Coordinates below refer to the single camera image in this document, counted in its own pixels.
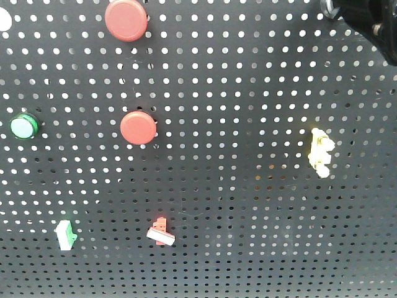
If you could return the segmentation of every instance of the green and white clip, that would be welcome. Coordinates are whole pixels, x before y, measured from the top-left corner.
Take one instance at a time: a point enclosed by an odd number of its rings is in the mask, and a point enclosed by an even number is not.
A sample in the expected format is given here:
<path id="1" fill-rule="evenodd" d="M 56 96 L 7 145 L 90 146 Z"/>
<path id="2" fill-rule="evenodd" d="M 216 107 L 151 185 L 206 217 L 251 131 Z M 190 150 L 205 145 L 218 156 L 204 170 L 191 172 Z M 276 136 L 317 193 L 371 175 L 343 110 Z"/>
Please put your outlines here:
<path id="1" fill-rule="evenodd" d="M 71 250 L 77 235 L 73 233 L 70 220 L 61 220 L 55 229 L 61 250 Z"/>

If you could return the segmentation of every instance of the white plastic part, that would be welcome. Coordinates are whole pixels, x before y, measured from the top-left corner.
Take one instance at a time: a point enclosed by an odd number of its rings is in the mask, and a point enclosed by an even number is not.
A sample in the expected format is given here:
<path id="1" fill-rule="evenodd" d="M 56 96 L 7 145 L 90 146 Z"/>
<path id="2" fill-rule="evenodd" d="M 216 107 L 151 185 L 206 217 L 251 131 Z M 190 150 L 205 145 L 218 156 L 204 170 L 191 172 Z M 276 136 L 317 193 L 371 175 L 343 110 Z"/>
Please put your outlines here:
<path id="1" fill-rule="evenodd" d="M 61 250 L 71 250 L 77 235 L 73 234 L 70 220 L 61 220 L 55 229 Z"/>
<path id="2" fill-rule="evenodd" d="M 146 236 L 150 239 L 163 242 L 166 245 L 172 245 L 175 242 L 175 236 L 170 233 L 162 232 L 160 230 L 156 230 L 155 228 L 149 228 Z"/>
<path id="3" fill-rule="evenodd" d="M 321 129 L 312 129 L 313 141 L 308 155 L 310 165 L 317 171 L 320 178 L 327 178 L 330 170 L 326 165 L 331 163 L 332 156 L 328 153 L 335 149 L 335 142 Z"/>

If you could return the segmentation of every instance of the pegboard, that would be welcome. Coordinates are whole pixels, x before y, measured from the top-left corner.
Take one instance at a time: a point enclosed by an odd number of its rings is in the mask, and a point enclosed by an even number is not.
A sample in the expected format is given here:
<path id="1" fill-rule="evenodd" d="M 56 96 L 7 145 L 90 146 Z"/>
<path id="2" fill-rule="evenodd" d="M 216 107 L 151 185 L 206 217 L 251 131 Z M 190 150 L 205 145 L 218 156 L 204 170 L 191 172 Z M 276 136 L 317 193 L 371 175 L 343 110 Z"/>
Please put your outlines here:
<path id="1" fill-rule="evenodd" d="M 146 0 L 131 43 L 108 3 L 0 1 L 1 297 L 395 297 L 396 68 L 319 1 Z M 119 131 L 137 109 L 147 145 Z"/>

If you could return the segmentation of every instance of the red cap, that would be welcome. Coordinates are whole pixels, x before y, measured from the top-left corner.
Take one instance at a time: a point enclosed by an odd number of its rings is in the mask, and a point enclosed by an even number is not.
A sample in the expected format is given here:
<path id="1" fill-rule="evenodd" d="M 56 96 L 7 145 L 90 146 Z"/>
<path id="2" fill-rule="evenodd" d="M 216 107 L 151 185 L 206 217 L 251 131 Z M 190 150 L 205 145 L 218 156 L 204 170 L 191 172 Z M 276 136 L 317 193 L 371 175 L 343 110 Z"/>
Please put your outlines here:
<path id="1" fill-rule="evenodd" d="M 156 136 L 156 122 L 149 114 L 135 111 L 124 116 L 120 130 L 125 140 L 135 145 L 147 144 Z"/>
<path id="2" fill-rule="evenodd" d="M 115 0 L 107 6 L 105 23 L 114 37 L 133 42 L 145 34 L 148 17 L 137 0 Z"/>

